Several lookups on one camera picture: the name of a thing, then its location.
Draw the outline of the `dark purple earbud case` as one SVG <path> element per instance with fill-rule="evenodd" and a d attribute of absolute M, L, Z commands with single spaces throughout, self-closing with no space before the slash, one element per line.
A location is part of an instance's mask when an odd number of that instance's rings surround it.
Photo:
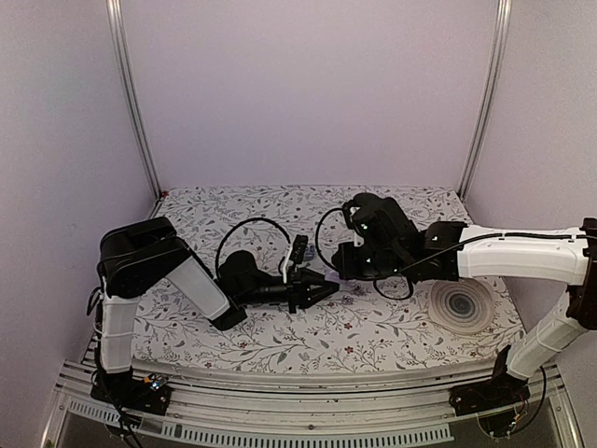
<path fill-rule="evenodd" d="M 316 252 L 315 246 L 314 245 L 309 245 L 307 247 L 307 249 L 306 249 L 306 252 L 305 252 L 305 255 L 304 255 L 304 259 L 306 261 L 312 261 L 312 260 L 315 259 L 316 255 L 317 255 L 317 252 Z"/>

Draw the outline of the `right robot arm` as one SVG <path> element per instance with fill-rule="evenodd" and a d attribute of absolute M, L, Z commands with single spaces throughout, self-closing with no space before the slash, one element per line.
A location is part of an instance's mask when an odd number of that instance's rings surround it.
<path fill-rule="evenodd" d="M 455 386 L 457 415 L 489 411 L 530 397 L 528 381 L 544 363 L 596 328 L 596 221 L 556 231 L 496 230 L 437 221 L 424 230 L 393 198 L 358 193 L 341 212 L 359 243 L 338 246 L 333 269 L 346 280 L 401 275 L 411 284 L 484 276 L 556 281 L 566 290 L 520 341 L 501 350 L 489 379 Z"/>

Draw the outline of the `light purple round earbud case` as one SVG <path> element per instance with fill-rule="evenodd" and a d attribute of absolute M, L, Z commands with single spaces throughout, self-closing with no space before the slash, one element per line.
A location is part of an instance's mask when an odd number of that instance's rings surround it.
<path fill-rule="evenodd" d="M 340 281 L 339 274 L 335 271 L 326 271 L 325 272 L 325 279 L 330 282 L 338 283 Z"/>

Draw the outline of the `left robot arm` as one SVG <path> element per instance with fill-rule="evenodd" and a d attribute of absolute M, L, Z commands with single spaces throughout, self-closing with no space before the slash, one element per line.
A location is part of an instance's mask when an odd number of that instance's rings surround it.
<path fill-rule="evenodd" d="M 172 389 L 165 377 L 133 376 L 132 337 L 138 304 L 148 290 L 168 281 L 216 329 L 229 330 L 247 318 L 246 306 L 286 304 L 306 310 L 337 293 L 338 283 L 304 267 L 307 236 L 287 237 L 279 275 L 261 271 L 253 255 L 238 250 L 209 269 L 166 217 L 108 232 L 96 265 L 99 285 L 90 294 L 98 344 L 90 395 L 117 410 L 164 414 Z"/>

